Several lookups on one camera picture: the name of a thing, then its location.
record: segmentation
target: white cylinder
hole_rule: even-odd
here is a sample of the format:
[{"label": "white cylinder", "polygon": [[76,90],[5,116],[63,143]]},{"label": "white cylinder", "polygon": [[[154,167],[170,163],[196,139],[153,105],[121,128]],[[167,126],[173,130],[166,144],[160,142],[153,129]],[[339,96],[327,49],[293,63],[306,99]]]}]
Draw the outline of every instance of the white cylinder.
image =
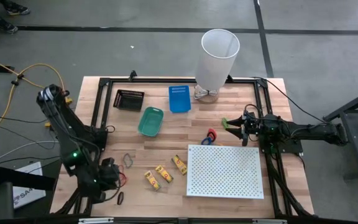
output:
[{"label": "white cylinder", "polygon": [[240,50],[239,39],[227,30],[213,29],[204,34],[201,46],[197,84],[204,90],[218,90],[224,85]]}]

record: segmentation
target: green plastic basket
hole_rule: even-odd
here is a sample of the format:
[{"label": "green plastic basket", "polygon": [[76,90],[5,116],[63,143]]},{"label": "green plastic basket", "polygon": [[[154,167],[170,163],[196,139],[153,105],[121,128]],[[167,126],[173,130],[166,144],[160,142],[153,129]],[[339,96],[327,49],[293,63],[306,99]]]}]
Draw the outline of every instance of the green plastic basket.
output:
[{"label": "green plastic basket", "polygon": [[160,131],[164,112],[158,108],[148,107],[144,111],[137,130],[150,137],[155,137]]}]

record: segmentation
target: black basket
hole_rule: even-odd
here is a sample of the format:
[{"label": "black basket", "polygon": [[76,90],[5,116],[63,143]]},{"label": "black basket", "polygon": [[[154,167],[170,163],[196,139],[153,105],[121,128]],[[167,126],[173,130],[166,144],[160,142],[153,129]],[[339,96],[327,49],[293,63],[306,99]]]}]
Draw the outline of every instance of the black basket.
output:
[{"label": "black basket", "polygon": [[122,110],[140,111],[142,109],[144,92],[117,90],[113,107]]}]

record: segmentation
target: white pegboard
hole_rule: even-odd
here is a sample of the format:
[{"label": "white pegboard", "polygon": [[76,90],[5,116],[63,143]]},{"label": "white pegboard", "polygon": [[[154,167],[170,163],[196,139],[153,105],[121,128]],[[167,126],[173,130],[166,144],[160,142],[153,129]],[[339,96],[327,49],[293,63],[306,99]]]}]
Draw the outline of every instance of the white pegboard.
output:
[{"label": "white pegboard", "polygon": [[257,147],[188,146],[187,196],[264,198]]}]

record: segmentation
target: yellow cable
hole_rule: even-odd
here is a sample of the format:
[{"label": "yellow cable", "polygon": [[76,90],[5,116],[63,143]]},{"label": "yellow cable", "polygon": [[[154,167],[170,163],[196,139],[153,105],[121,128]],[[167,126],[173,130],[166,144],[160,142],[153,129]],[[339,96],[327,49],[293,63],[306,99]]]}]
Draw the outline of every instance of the yellow cable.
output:
[{"label": "yellow cable", "polygon": [[[13,70],[7,68],[5,65],[3,65],[3,64],[1,64],[1,63],[0,63],[0,66],[1,66],[2,68],[5,68],[6,70],[10,71],[11,73],[15,74],[16,76],[19,76],[19,75],[23,74],[25,71],[27,71],[28,69],[30,69],[30,68],[32,68],[32,67],[36,67],[36,66],[45,66],[45,67],[48,67],[48,68],[52,69],[52,70],[56,73],[56,75],[57,75],[58,78],[59,78],[59,81],[60,81],[60,84],[61,84],[61,86],[62,86],[63,91],[65,90],[65,85],[64,85],[64,83],[63,83],[62,76],[59,74],[59,72],[58,72],[55,68],[53,68],[52,66],[50,66],[50,65],[48,65],[48,64],[45,64],[45,63],[36,63],[36,64],[30,65],[30,66],[28,66],[27,68],[23,69],[20,73],[17,73],[17,72],[15,72],[15,71],[13,71]],[[35,84],[35,83],[33,83],[32,81],[30,81],[30,80],[28,80],[28,79],[26,79],[26,78],[22,78],[22,79],[23,79],[24,81],[26,81],[27,83],[30,83],[30,84],[33,85],[33,86],[36,86],[36,87],[39,87],[39,88],[44,88],[42,85]],[[1,116],[1,118],[0,118],[0,123],[1,123],[1,121],[2,121],[2,119],[3,119],[3,117],[5,117],[7,111],[9,110],[9,107],[10,107],[10,105],[11,105],[11,101],[12,101],[12,98],[13,98],[13,92],[14,92],[15,88],[16,88],[16,86],[15,86],[15,85],[12,85],[11,92],[9,93],[9,99],[8,99],[7,105],[6,105],[6,107],[5,107],[5,111],[4,111],[4,113],[2,114],[2,116]]]}]

